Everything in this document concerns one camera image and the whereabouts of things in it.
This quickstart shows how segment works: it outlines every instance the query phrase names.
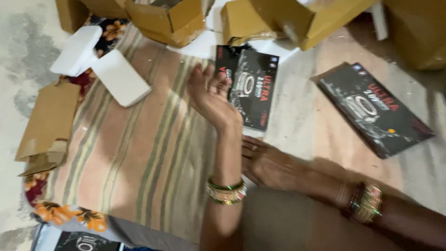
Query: striped mat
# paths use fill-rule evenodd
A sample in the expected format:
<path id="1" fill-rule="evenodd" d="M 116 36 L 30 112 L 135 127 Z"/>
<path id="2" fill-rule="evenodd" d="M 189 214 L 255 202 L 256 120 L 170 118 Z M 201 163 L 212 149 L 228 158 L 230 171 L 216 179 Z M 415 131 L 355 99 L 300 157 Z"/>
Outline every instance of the striped mat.
<path id="1" fill-rule="evenodd" d="M 132 24 L 116 48 L 153 90 L 123 108 L 100 81 L 93 84 L 75 115 L 66 163 L 51 172 L 45 199 L 197 243 L 215 133 L 191 108 L 186 82 L 193 65 L 207 61 L 166 50 Z"/>

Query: white floor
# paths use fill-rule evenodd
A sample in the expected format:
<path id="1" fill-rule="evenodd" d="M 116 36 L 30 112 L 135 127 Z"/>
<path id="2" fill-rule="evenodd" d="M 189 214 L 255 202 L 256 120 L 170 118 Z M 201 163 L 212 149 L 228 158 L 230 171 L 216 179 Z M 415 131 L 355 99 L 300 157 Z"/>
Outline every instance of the white floor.
<path id="1" fill-rule="evenodd" d="M 37 223 L 17 177 L 25 166 L 14 156 L 37 91 L 57 79 L 48 69 L 68 34 L 54 0 L 1 1 L 0 34 L 0 247 L 28 251 Z"/>

